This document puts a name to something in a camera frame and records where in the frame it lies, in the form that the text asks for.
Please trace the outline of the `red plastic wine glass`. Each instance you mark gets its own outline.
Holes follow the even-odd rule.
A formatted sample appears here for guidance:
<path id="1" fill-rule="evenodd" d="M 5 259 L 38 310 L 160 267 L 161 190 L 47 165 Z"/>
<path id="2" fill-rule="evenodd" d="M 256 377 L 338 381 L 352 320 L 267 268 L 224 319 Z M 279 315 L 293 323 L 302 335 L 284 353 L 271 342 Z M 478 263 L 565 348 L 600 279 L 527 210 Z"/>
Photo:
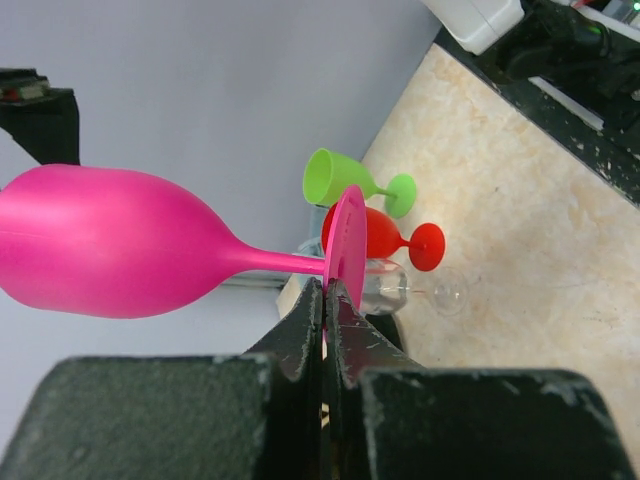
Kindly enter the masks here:
<path id="1" fill-rule="evenodd" d="M 387 214 L 366 208 L 366 258 L 388 259 L 400 248 L 408 249 L 413 267 L 419 271 L 435 270 L 446 252 L 443 230 L 434 223 L 422 223 L 409 239 L 402 237 L 393 219 Z"/>

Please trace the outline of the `green plastic wine glass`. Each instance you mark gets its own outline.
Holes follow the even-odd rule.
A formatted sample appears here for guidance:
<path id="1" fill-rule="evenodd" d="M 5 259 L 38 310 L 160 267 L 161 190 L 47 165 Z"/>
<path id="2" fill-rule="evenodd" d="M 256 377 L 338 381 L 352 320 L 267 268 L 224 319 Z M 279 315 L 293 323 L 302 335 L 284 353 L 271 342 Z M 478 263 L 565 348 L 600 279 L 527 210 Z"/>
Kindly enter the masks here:
<path id="1" fill-rule="evenodd" d="M 358 186 L 365 199 L 383 195 L 384 210 L 394 219 L 407 215 L 417 198 L 417 185 L 409 174 L 398 174 L 382 187 L 361 162 L 349 156 L 326 148 L 310 156 L 302 181 L 303 196 L 308 203 L 330 207 L 350 186 Z"/>

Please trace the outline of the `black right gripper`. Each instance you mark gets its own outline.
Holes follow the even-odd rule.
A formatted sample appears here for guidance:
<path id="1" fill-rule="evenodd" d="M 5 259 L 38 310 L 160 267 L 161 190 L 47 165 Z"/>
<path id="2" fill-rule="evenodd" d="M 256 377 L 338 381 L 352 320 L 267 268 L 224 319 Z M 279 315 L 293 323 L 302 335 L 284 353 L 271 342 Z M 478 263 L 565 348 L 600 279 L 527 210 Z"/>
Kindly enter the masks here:
<path id="1" fill-rule="evenodd" d="M 75 92 L 34 68 L 1 70 L 1 129 L 41 165 L 80 163 Z"/>

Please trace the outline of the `clear wine glass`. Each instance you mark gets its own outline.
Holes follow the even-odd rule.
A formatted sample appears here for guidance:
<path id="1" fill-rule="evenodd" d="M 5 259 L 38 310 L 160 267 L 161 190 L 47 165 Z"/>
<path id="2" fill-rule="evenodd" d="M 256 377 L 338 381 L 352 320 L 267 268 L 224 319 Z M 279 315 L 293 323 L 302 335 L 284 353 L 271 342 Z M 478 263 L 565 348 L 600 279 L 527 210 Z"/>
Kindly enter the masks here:
<path id="1" fill-rule="evenodd" d="M 451 316 L 466 305 L 468 285 L 465 277 L 450 267 L 427 272 L 422 283 L 411 283 L 409 273 L 398 263 L 385 259 L 367 261 L 360 312 L 365 315 L 391 315 L 409 302 L 425 300 L 440 314 Z"/>

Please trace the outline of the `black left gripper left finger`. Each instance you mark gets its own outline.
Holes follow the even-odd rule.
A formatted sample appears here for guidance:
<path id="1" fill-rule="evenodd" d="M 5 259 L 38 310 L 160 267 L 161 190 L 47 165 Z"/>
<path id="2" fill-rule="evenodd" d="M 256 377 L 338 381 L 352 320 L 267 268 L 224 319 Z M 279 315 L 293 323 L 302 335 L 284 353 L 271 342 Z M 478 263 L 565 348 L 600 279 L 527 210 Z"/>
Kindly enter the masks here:
<path id="1" fill-rule="evenodd" d="M 317 479 L 323 289 L 240 355 L 74 357 L 40 382 L 5 479 Z"/>

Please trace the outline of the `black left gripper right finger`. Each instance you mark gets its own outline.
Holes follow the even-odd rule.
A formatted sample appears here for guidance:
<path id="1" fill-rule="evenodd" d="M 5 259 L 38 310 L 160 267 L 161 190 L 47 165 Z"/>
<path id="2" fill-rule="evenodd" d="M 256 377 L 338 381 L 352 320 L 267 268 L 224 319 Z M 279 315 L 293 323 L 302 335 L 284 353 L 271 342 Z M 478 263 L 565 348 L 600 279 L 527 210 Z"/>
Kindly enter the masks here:
<path id="1" fill-rule="evenodd" d="M 562 369 L 427 368 L 325 293 L 330 432 L 343 479 L 632 479 L 603 398 Z"/>

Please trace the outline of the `pink plastic wine glass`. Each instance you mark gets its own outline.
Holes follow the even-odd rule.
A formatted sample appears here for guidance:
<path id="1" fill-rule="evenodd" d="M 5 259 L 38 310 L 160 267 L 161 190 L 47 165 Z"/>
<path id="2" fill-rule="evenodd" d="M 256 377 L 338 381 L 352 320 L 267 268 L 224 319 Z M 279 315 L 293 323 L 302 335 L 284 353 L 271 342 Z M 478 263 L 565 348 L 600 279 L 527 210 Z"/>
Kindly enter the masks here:
<path id="1" fill-rule="evenodd" d="M 1 192 L 1 287 L 41 310 L 114 319 L 185 307 L 252 270 L 339 280 L 359 303 L 365 280 L 361 190 L 340 197 L 323 258 L 241 241 L 205 202 L 147 173 L 51 164 Z"/>

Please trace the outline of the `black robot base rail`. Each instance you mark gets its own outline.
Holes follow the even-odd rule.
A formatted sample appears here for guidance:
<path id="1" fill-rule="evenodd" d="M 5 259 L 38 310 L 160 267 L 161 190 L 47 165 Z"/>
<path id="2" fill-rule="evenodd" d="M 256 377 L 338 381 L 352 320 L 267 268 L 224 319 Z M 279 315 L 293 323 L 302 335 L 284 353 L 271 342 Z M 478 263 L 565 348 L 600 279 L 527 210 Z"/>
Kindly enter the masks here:
<path id="1" fill-rule="evenodd" d="M 552 95 L 530 81 L 499 85 L 477 67 L 445 30 L 434 43 L 454 57 L 493 92 L 533 122 L 547 136 L 573 154 L 634 207 L 639 206 L 639 157 L 615 146 L 605 135 L 568 110 Z"/>

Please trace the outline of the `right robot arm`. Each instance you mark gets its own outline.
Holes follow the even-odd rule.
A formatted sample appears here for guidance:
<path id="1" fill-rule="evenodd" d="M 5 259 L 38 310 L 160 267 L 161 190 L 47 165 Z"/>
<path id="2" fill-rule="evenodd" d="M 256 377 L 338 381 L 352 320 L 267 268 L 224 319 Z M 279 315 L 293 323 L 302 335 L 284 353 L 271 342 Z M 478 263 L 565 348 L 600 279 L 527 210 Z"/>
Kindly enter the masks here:
<path id="1" fill-rule="evenodd" d="M 602 135 L 639 154 L 636 1 L 429 1 L 462 57 L 495 87 L 530 82 Z M 72 90 L 33 68 L 1 71 L 1 128 L 40 164 L 77 165 Z"/>

